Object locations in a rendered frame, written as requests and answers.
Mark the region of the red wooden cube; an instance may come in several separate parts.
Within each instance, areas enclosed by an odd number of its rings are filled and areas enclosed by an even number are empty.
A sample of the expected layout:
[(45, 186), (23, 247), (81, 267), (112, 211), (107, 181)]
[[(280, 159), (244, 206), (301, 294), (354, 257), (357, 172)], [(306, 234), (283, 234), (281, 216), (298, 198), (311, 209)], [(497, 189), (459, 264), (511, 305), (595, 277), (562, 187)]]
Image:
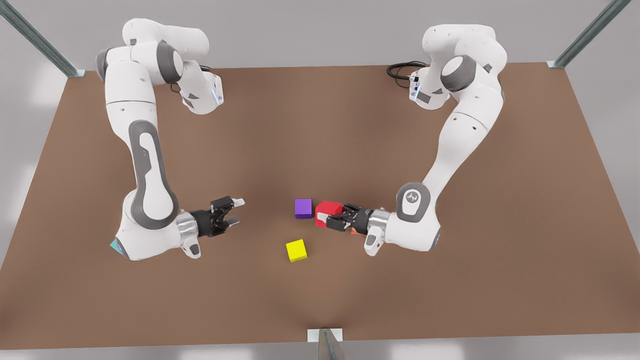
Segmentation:
[(322, 221), (320, 214), (339, 215), (343, 213), (343, 203), (322, 201), (315, 207), (315, 226), (320, 228), (326, 228), (327, 225)]

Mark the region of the yellow wooden cube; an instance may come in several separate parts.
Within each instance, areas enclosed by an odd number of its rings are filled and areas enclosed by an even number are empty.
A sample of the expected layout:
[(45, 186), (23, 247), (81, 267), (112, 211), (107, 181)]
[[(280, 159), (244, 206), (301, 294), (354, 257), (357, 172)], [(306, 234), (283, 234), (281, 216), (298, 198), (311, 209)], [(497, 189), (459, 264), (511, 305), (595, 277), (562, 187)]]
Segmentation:
[(285, 247), (288, 259), (291, 263), (307, 259), (307, 249), (303, 239), (286, 243)]

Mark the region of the silver frame post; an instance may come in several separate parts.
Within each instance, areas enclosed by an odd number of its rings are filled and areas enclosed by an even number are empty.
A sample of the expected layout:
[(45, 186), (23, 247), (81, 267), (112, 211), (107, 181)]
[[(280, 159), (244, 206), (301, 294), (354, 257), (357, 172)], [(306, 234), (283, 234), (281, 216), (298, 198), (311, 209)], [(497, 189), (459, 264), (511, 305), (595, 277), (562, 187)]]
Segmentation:
[(307, 342), (317, 343), (318, 360), (348, 360), (342, 349), (342, 328), (314, 328), (307, 330)]
[(566, 68), (632, 1), (633, 0), (611, 0), (556, 59), (546, 62), (547, 68)]
[(0, 16), (28, 40), (51, 64), (62, 71), (67, 78), (85, 77), (86, 70), (77, 69), (73, 66), (8, 0), (0, 0)]

